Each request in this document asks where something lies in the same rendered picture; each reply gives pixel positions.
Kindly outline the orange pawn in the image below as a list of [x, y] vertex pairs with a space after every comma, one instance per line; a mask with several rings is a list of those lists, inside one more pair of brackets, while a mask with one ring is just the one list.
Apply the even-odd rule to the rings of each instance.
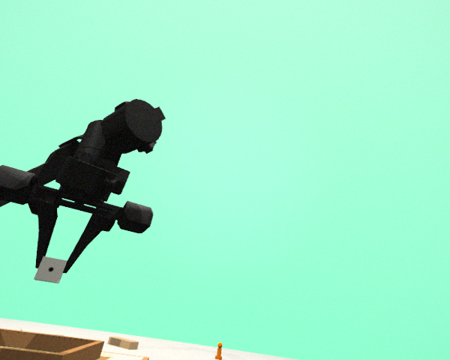
[[217, 355], [215, 356], [215, 359], [219, 359], [219, 360], [222, 360], [222, 356], [221, 356], [221, 348], [222, 348], [222, 343], [219, 343], [218, 345], [217, 345]]

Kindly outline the tan rectangular block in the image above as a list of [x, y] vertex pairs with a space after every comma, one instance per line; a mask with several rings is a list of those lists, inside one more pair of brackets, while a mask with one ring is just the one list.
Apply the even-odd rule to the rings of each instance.
[[107, 344], [125, 350], [137, 350], [139, 346], [139, 341], [126, 339], [123, 337], [109, 337]]

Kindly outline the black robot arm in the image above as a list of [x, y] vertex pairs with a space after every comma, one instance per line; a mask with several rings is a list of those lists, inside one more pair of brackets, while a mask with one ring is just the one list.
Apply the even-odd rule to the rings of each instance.
[[59, 145], [44, 164], [26, 172], [34, 173], [39, 185], [55, 180], [60, 186], [79, 188], [106, 202], [111, 193], [122, 194], [131, 172], [111, 163], [105, 168], [96, 166], [90, 163], [92, 156], [85, 153], [76, 159], [77, 149], [100, 150], [117, 163], [122, 154], [135, 150], [148, 154], [160, 139], [165, 119], [160, 107], [154, 108], [144, 100], [125, 100], [103, 120], [89, 123], [83, 135]]

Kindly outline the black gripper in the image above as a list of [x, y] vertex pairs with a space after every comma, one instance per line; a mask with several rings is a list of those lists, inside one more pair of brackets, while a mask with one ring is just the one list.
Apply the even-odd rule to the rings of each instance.
[[[73, 158], [78, 159], [82, 153], [91, 155], [90, 163], [98, 167], [105, 168], [108, 163], [119, 165], [112, 156], [94, 148], [79, 148]], [[5, 165], [0, 166], [0, 200], [21, 205], [28, 203], [31, 213], [37, 215], [36, 269], [38, 269], [43, 256], [46, 256], [47, 248], [50, 246], [59, 206], [92, 214], [67, 260], [63, 273], [69, 271], [80, 254], [101, 231], [109, 232], [116, 220], [121, 230], [144, 233], [151, 226], [154, 216], [151, 207], [131, 201], [127, 201], [124, 207], [112, 205], [104, 202], [100, 197], [92, 196], [84, 190], [70, 185], [61, 185], [59, 189], [47, 187], [38, 184], [34, 173]]]

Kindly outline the grey die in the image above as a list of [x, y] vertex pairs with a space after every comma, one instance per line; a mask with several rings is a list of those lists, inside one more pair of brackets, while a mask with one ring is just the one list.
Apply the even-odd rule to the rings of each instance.
[[52, 284], [60, 284], [67, 260], [43, 256], [33, 279]]

